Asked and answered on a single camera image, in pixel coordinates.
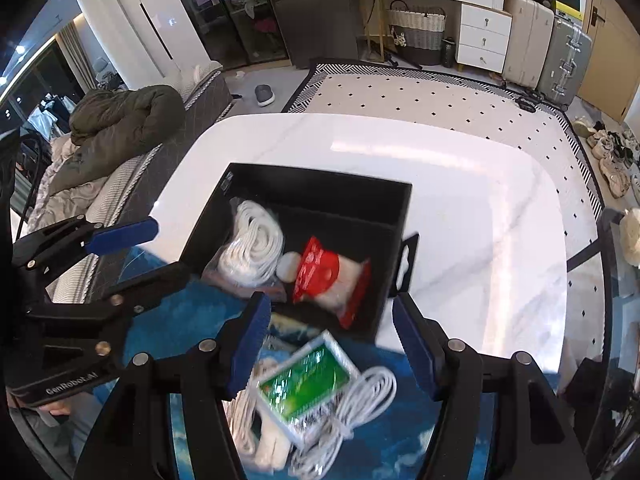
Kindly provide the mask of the person's hand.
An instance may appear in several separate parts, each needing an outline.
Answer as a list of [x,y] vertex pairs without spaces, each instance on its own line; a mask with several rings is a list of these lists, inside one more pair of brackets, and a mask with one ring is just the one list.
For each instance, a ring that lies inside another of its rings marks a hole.
[[[26,408],[26,404],[23,401],[18,400],[17,397],[9,391],[6,392],[6,397],[8,398],[8,402],[12,408]],[[69,400],[58,400],[49,404],[37,406],[37,410],[43,413],[48,413],[54,417],[70,416],[70,414],[72,414],[72,404]]]

